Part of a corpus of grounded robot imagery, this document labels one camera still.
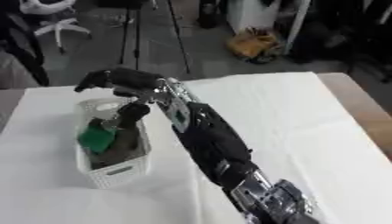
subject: tripod leg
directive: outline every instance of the tripod leg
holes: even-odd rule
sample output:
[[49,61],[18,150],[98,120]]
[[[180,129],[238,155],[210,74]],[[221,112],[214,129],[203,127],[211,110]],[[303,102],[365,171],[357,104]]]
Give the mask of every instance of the tripod leg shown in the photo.
[[120,59],[118,61],[118,64],[120,64],[120,65],[122,65],[124,63],[125,48],[127,48],[127,37],[128,37],[129,23],[130,23],[130,8],[127,8],[125,20],[122,24],[122,28],[123,28],[122,47],[121,47]]
[[177,40],[178,40],[178,43],[179,43],[179,47],[181,48],[181,52],[182,52],[182,55],[184,57],[186,73],[190,74],[191,73],[191,69],[189,68],[188,58],[186,57],[186,50],[184,48],[184,44],[183,44],[182,39],[181,39],[181,37],[179,35],[179,24],[177,23],[176,15],[174,14],[172,0],[167,0],[167,4],[169,6],[169,11],[170,11],[170,14],[171,14],[171,20],[173,21],[174,31],[176,32],[176,36],[177,36]]
[[135,43],[135,69],[139,70],[139,58],[140,58],[140,28],[142,25],[142,10],[136,11],[136,43]]

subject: black bag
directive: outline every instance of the black bag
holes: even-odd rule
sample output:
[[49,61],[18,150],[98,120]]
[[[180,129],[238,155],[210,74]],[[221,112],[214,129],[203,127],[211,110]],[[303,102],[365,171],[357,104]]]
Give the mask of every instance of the black bag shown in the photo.
[[[16,31],[27,39],[34,55],[18,45],[11,31]],[[44,54],[41,51],[39,42],[34,32],[18,14],[11,14],[4,10],[0,11],[0,41],[4,50],[14,55],[39,85],[49,86],[48,75],[42,67]]]

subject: chair wheel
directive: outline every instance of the chair wheel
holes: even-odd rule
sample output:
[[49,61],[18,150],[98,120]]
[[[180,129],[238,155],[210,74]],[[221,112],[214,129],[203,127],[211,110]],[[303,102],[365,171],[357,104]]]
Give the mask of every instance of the chair wheel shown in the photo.
[[59,53],[61,53],[61,54],[66,53],[66,50],[64,49],[64,47],[62,47],[62,46],[59,47]]

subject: table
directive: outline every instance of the table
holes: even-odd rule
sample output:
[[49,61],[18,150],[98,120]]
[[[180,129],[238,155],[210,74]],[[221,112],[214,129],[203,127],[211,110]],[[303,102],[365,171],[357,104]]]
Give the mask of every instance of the table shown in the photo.
[[[289,179],[316,200],[324,221],[389,223],[391,164],[315,74],[236,75],[189,86],[255,150],[272,181]],[[155,107],[145,118],[155,169],[124,188],[91,189],[75,168],[73,105],[110,95],[71,87],[25,93],[0,136],[3,222],[242,223]]]

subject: tripod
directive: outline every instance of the tripod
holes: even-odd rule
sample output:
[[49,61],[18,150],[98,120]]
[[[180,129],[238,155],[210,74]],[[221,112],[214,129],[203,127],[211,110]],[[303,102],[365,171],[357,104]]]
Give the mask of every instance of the tripod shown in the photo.
[[[172,0],[167,0],[167,4],[169,7],[170,15],[171,15],[171,20],[174,25],[174,31],[176,32],[178,44],[181,50],[181,53],[183,55],[184,63],[185,63],[185,69],[186,72],[189,74],[191,72],[191,69],[189,67],[188,63],[188,58],[186,57],[186,51],[184,48],[184,44],[182,42],[182,38],[180,37],[179,33],[179,24],[176,19],[176,15],[174,13],[174,9],[172,6]],[[135,57],[135,69],[139,69],[139,59],[140,59],[140,37],[141,37],[141,27],[142,27],[142,4],[138,5],[139,7],[133,8],[132,10],[136,10],[136,37],[135,37],[135,50],[133,52],[134,57]],[[126,7],[126,14],[125,14],[125,20],[123,21],[122,28],[123,28],[123,34],[122,34],[122,49],[121,49],[121,54],[120,54],[120,59],[118,61],[118,64],[122,65],[124,62],[124,55],[125,55],[125,49],[127,46],[127,39],[128,39],[128,27],[130,24],[130,11],[131,8],[128,5]]]

